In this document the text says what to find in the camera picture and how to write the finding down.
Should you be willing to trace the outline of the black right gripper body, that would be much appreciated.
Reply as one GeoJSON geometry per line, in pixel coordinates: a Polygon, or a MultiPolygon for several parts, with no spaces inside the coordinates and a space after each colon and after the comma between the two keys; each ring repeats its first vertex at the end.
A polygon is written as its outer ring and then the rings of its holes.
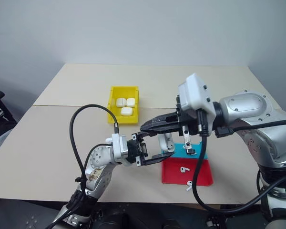
{"type": "Polygon", "coordinates": [[[196,121],[181,109],[180,96],[176,96],[176,114],[179,124],[179,136],[184,138],[184,149],[187,155],[196,155],[196,150],[192,147],[190,136],[196,134],[196,121]]]}

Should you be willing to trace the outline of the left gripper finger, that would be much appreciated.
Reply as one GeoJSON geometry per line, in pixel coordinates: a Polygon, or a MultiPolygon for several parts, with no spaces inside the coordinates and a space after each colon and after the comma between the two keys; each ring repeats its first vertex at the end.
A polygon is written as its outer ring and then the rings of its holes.
{"type": "Polygon", "coordinates": [[[155,133],[148,133],[148,132],[144,132],[144,131],[140,131],[138,133],[134,133],[132,134],[132,139],[134,140],[138,140],[138,141],[143,141],[143,139],[145,137],[153,137],[153,136],[156,136],[157,134],[155,133]]]}
{"type": "Polygon", "coordinates": [[[145,159],[144,155],[140,155],[136,157],[136,165],[140,167],[140,166],[148,166],[152,164],[157,164],[171,157],[173,154],[174,152],[161,153],[161,154],[152,156],[150,159],[145,159]]]}

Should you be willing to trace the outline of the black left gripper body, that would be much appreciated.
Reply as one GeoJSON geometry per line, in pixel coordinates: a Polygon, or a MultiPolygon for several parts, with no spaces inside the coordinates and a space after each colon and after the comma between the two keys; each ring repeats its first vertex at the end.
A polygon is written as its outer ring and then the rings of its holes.
{"type": "Polygon", "coordinates": [[[138,140],[138,139],[128,140],[127,148],[128,148],[127,161],[129,163],[135,163],[137,156],[144,156],[144,157],[148,156],[146,144],[143,142],[143,140],[138,140]]]}

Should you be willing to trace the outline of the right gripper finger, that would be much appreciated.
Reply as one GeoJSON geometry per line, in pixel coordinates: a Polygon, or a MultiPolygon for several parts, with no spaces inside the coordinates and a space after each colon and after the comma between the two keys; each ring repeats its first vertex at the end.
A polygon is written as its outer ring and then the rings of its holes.
{"type": "Polygon", "coordinates": [[[166,122],[156,119],[148,120],[140,127],[140,131],[146,133],[148,136],[179,132],[181,129],[178,122],[166,122]]]}
{"type": "Polygon", "coordinates": [[[164,126],[178,123],[177,113],[162,114],[147,121],[148,126],[164,126]]]}

